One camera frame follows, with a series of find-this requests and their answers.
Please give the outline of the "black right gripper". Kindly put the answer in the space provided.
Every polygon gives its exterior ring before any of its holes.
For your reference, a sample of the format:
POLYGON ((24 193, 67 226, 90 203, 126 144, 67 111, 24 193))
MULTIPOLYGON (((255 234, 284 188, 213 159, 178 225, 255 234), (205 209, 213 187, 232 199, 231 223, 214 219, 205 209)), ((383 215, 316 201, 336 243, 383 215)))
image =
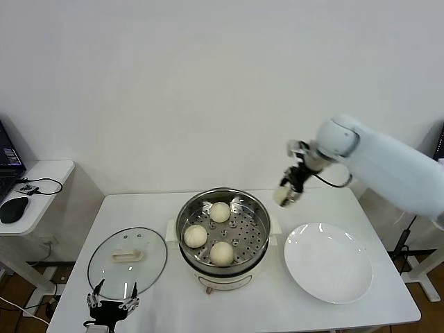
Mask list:
POLYGON ((286 206, 297 203, 304 191, 304 183, 314 175, 314 171, 306 166, 304 162, 299 162, 295 166, 290 166, 280 180, 280 187, 287 187, 286 206))

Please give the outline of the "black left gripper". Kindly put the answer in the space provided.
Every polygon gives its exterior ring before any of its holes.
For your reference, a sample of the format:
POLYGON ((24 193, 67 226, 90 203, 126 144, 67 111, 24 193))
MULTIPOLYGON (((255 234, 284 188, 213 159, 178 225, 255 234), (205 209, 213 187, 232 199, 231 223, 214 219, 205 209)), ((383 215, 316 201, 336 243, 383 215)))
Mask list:
POLYGON ((135 309, 139 305, 137 283, 133 285, 131 297, 125 303, 111 300, 100 301, 99 294, 105 280, 102 279, 94 288, 93 292, 87 294, 87 305, 90 308, 89 316, 97 323, 117 323, 128 316, 127 309, 135 309))

